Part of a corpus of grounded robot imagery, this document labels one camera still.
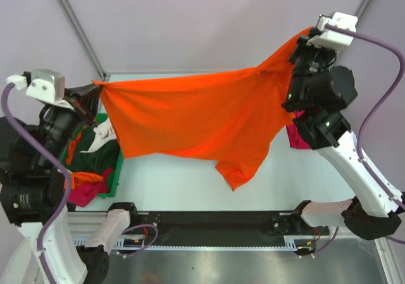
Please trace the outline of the aluminium frame rail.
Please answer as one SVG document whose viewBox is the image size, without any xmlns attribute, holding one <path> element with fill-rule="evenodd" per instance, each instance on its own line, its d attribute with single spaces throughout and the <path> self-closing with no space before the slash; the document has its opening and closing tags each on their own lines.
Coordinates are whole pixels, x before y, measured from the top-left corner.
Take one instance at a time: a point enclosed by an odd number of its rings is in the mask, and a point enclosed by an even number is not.
<svg viewBox="0 0 405 284">
<path fill-rule="evenodd" d="M 106 211 L 68 212 L 68 226 L 73 236 L 90 237 L 106 219 Z"/>
</svg>

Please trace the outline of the magenta t shirt in bin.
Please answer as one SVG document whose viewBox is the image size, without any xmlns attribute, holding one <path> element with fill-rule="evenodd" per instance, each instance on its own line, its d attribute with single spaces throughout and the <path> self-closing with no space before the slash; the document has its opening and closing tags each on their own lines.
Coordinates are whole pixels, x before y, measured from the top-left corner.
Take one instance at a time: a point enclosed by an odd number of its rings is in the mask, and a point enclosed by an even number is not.
<svg viewBox="0 0 405 284">
<path fill-rule="evenodd" d="M 101 176 L 103 176 L 105 179 L 107 188 L 108 188 L 108 179 L 112 176 L 113 171 L 114 168 L 109 167 L 105 169 L 101 174 Z M 84 192 L 79 192 L 78 189 L 76 190 L 71 189 L 70 194 L 68 196 L 68 202 L 79 207 L 85 207 L 93 199 L 95 199 L 98 194 L 103 194 L 107 192 L 108 190 L 105 192 L 97 193 L 97 190 L 95 188 L 85 189 Z"/>
</svg>

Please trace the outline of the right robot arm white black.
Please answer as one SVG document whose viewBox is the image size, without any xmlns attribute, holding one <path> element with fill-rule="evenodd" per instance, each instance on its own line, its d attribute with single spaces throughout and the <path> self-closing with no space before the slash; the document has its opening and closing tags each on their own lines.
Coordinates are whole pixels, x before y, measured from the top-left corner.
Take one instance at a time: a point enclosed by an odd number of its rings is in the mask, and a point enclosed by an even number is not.
<svg viewBox="0 0 405 284">
<path fill-rule="evenodd" d="M 358 96 L 352 71 L 334 66 L 337 48 L 298 37 L 289 57 L 294 66 L 282 107 L 298 112 L 294 126 L 303 141 L 345 180 L 354 197 L 340 202 L 303 201 L 292 227 L 307 234 L 317 226 L 344 226 L 365 240 L 389 237 L 400 227 L 404 193 L 389 183 L 359 147 L 359 138 L 341 111 Z"/>
</svg>

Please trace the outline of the green plastic bin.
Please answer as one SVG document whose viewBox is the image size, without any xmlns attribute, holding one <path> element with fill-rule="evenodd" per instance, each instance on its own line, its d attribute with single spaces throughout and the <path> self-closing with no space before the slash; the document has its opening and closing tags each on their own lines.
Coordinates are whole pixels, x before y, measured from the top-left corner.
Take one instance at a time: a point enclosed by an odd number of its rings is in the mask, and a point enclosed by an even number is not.
<svg viewBox="0 0 405 284">
<path fill-rule="evenodd" d="M 78 128 L 76 129 L 76 131 L 75 131 L 75 133 L 73 134 L 73 137 L 72 137 L 72 139 L 69 141 L 69 143 L 77 136 L 77 134 L 79 133 L 79 131 L 80 131 L 83 127 L 87 127 L 87 126 L 85 126 L 85 125 L 80 125 L 80 126 L 78 126 Z M 67 145 L 66 145 L 66 147 L 64 148 L 64 150 L 63 150 L 61 156 L 63 155 L 63 153 L 64 153 L 64 151 L 65 151 L 66 148 L 67 148 Z M 98 194 L 99 197 L 106 198 L 106 197 L 114 197 L 114 196 L 115 196 L 116 190 L 117 190 L 117 186 L 118 186 L 118 180 L 119 180 L 119 176 L 120 176 L 120 170 L 121 170 L 121 167 L 122 167 L 122 162 L 123 162 L 123 154 L 122 154 L 122 152 L 121 152 L 121 150 L 120 150 L 120 155 L 119 155 L 119 158 L 118 158 L 116 167 L 115 167 L 115 169 L 114 169 L 114 171 L 113 171 L 112 176 L 108 179 L 108 192 L 107 192 L 107 193 L 103 193 L 103 194 Z"/>
</svg>

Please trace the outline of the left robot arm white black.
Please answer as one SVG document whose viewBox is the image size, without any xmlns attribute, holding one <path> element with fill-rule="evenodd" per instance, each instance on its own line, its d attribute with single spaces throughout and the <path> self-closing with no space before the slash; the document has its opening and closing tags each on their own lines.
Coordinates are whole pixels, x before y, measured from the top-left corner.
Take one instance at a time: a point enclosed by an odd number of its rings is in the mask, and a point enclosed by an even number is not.
<svg viewBox="0 0 405 284">
<path fill-rule="evenodd" d="M 96 124 L 99 86 L 65 90 L 61 102 L 46 103 L 36 126 L 25 125 L 9 110 L 13 84 L 1 96 L 1 205 L 8 221 L 26 238 L 44 283 L 102 283 L 109 255 L 123 232 L 140 225 L 131 202 L 112 204 L 90 240 L 73 243 L 67 202 L 72 181 L 59 158 L 79 125 Z"/>
</svg>

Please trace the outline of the dark green t shirt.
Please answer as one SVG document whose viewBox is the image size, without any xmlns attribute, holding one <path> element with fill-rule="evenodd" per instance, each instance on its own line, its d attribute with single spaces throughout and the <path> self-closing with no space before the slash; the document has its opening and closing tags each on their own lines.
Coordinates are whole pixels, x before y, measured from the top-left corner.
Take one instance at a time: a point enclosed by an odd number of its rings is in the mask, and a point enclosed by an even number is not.
<svg viewBox="0 0 405 284">
<path fill-rule="evenodd" d="M 109 140 L 94 152 L 89 152 L 95 137 L 93 129 L 83 127 L 67 145 L 60 161 L 69 171 L 102 175 L 108 168 L 115 169 L 120 155 L 118 142 Z"/>
</svg>

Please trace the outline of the folded magenta t shirt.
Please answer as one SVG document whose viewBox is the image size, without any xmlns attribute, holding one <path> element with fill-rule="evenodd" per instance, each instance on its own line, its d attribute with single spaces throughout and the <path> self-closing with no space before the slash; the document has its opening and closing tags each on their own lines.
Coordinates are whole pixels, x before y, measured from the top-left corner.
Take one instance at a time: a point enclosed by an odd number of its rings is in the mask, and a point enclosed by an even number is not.
<svg viewBox="0 0 405 284">
<path fill-rule="evenodd" d="M 310 150 L 311 147 L 299 135 L 298 129 L 295 124 L 286 126 L 287 136 L 289 139 L 290 147 L 298 150 Z"/>
</svg>

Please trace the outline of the orange t shirt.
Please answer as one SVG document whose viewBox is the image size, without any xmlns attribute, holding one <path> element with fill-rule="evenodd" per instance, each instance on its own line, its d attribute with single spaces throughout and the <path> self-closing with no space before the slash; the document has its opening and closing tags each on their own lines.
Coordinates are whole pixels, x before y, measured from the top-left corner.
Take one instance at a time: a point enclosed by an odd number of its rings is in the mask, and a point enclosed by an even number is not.
<svg viewBox="0 0 405 284">
<path fill-rule="evenodd" d="M 75 149 L 80 144 L 80 140 L 82 138 L 82 131 L 83 128 L 67 147 L 67 156 L 62 159 L 66 166 L 72 165 Z M 73 172 L 70 173 L 70 178 L 72 180 L 72 190 L 78 189 L 79 192 L 84 192 L 85 189 L 95 188 L 97 193 L 108 190 L 104 177 L 95 173 L 83 171 Z"/>
<path fill-rule="evenodd" d="M 253 178 L 277 133 L 297 44 L 260 65 L 186 77 L 102 82 L 101 101 L 126 158 L 153 153 L 211 160 L 235 190 Z"/>
</svg>

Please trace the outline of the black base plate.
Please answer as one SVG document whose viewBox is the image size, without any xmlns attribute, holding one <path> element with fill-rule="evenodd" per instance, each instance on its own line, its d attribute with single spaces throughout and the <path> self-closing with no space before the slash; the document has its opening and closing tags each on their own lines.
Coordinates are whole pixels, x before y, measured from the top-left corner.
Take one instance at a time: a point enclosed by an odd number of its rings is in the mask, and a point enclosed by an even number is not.
<svg viewBox="0 0 405 284">
<path fill-rule="evenodd" d="M 326 237 L 325 226 L 313 229 L 290 211 L 149 211 L 137 223 L 158 229 L 154 246 L 276 247 L 284 238 Z"/>
</svg>

